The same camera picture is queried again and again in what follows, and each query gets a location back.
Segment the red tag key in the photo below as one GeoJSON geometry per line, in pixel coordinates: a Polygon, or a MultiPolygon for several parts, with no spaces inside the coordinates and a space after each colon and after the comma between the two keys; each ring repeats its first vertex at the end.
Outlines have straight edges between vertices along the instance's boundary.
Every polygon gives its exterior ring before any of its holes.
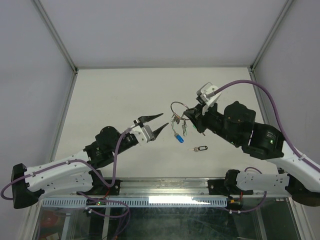
{"type": "Polygon", "coordinates": [[[180,118],[173,114],[171,117],[171,124],[172,125],[174,125],[174,124],[179,125],[179,123],[180,123],[180,118]]]}

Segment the blue tag key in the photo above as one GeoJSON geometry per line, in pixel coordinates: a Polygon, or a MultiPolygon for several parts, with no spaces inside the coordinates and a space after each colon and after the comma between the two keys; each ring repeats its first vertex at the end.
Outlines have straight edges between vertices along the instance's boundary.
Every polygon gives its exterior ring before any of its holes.
{"type": "Polygon", "coordinates": [[[172,120],[172,121],[171,121],[171,128],[172,128],[172,131],[173,131],[173,135],[174,135],[174,137],[177,139],[177,141],[182,144],[182,143],[184,143],[184,139],[181,137],[180,134],[178,134],[178,133],[176,132],[176,130],[175,130],[175,128],[174,128],[174,124],[175,124],[175,121],[172,120]]]}

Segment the black tag key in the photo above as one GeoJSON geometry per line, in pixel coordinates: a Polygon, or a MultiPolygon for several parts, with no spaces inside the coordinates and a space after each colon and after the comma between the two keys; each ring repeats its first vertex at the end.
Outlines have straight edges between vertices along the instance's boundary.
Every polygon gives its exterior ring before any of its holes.
{"type": "Polygon", "coordinates": [[[189,151],[192,151],[192,152],[202,152],[202,151],[206,151],[206,150],[208,150],[208,147],[206,145],[197,146],[197,147],[193,147],[193,148],[189,149],[189,151]]]}

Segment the silver keyring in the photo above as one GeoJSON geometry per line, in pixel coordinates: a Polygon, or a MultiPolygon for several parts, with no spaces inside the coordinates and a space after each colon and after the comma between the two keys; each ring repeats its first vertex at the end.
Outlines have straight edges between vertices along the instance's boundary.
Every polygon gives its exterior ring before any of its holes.
{"type": "Polygon", "coordinates": [[[170,104],[170,110],[172,114],[181,120],[186,117],[184,112],[188,109],[189,107],[181,101],[173,101],[170,104]]]}

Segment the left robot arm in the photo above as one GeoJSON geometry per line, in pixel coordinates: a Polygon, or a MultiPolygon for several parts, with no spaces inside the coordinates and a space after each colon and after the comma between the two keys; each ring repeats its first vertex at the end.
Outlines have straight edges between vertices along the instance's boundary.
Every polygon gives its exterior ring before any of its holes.
{"type": "Polygon", "coordinates": [[[13,202],[14,209],[30,207],[53,195],[90,191],[97,195],[105,186],[110,188],[116,182],[116,174],[113,173],[111,181],[107,182],[98,170],[110,164],[116,165],[120,153],[155,141],[166,125],[152,130],[147,123],[158,117],[159,114],[140,116],[123,132],[106,126],[91,144],[63,159],[34,167],[23,163],[14,165],[9,184],[12,192],[9,200],[13,202]]]}

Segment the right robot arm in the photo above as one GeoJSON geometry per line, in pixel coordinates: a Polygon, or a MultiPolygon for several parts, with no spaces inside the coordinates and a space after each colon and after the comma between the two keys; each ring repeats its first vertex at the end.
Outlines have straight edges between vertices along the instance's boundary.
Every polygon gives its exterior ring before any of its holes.
{"type": "Polygon", "coordinates": [[[288,194],[302,205],[320,205],[320,174],[306,164],[275,127],[255,121],[256,112],[235,101],[223,113],[215,103],[203,112],[198,104],[184,111],[199,133],[206,130],[218,135],[250,157],[267,161],[284,170],[284,173],[253,174],[230,169],[225,174],[226,192],[263,191],[288,194]]]}

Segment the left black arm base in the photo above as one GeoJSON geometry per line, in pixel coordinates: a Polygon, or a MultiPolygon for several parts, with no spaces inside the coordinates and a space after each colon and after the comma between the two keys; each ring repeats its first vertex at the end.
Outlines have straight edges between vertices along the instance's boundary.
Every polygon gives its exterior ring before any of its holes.
{"type": "Polygon", "coordinates": [[[82,191],[87,196],[119,196],[120,195],[120,189],[121,189],[121,183],[123,182],[120,179],[116,179],[114,185],[112,186],[106,186],[104,183],[100,181],[94,181],[93,187],[89,191],[82,191]]]}

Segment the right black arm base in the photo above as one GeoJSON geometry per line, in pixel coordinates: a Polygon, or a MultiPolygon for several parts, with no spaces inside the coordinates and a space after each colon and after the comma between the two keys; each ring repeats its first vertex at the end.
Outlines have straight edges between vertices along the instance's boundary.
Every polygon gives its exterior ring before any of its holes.
{"type": "Polygon", "coordinates": [[[240,196],[243,195],[253,195],[253,190],[241,190],[236,186],[225,186],[224,179],[209,179],[207,181],[208,193],[209,195],[223,195],[226,197],[229,196],[240,196]]]}

